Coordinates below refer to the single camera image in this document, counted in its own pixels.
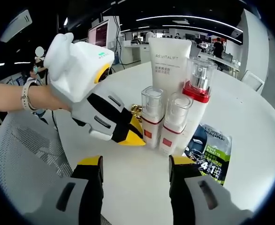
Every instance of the human arm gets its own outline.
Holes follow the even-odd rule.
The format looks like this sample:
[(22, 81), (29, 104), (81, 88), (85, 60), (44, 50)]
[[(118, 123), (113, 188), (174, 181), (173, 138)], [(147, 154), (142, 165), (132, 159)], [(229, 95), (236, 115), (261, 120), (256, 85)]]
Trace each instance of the human arm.
[[(0, 112), (22, 110), (22, 86), (0, 84)], [(56, 110), (59, 108), (70, 110), (51, 93), (50, 86), (30, 86), (28, 97), (33, 107), (37, 109)]]

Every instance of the white round table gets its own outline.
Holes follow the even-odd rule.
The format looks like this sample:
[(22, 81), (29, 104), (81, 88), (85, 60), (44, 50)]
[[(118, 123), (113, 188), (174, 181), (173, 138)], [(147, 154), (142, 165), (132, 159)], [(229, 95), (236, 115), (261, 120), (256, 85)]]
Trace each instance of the white round table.
[[(151, 63), (104, 80), (125, 103), (141, 104), (141, 90), (152, 85)], [(102, 155), (103, 216), (118, 225), (171, 225), (168, 157), (146, 147), (126, 147), (88, 136), (64, 110), (55, 112), (67, 159), (74, 169), (81, 159)], [(250, 87), (216, 71), (211, 100), (202, 120), (233, 137), (224, 187), (240, 209), (256, 210), (275, 181), (275, 110)]]

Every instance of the wristwatch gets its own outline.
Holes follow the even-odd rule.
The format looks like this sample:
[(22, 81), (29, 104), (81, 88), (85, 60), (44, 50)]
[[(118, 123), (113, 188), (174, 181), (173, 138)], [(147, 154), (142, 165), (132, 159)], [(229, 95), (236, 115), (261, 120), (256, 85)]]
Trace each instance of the wristwatch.
[(23, 86), (21, 101), (22, 101), (23, 108), (25, 110), (35, 112), (37, 109), (31, 105), (30, 99), (28, 97), (28, 91), (30, 86), (38, 86), (35, 79), (26, 82), (25, 85)]

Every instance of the clear bottle cap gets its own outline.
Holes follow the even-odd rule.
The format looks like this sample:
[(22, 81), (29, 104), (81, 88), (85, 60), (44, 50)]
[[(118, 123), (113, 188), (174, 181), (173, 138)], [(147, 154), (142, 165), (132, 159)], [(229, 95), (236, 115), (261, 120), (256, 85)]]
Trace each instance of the clear bottle cap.
[(181, 93), (173, 93), (168, 100), (166, 122), (181, 132), (185, 127), (188, 110), (192, 103), (193, 99), (190, 97)]
[(183, 94), (199, 102), (208, 102), (214, 69), (216, 69), (216, 64), (211, 61), (190, 59), (188, 61), (188, 77), (183, 87)]
[(200, 90), (208, 90), (215, 65), (205, 60), (193, 60), (191, 86)]
[(164, 114), (163, 94), (162, 89), (153, 86), (144, 89), (142, 91), (143, 113), (149, 116)]

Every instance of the red bottle collar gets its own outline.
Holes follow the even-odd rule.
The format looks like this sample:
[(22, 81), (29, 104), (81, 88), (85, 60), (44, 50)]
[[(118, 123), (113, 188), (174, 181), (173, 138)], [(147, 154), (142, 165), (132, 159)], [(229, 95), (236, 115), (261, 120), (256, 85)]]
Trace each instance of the red bottle collar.
[(202, 103), (207, 103), (209, 101), (209, 89), (201, 92), (199, 89), (196, 89), (190, 85), (190, 81), (186, 82), (184, 87), (183, 87), (183, 94), (191, 97), (192, 99), (202, 102)]

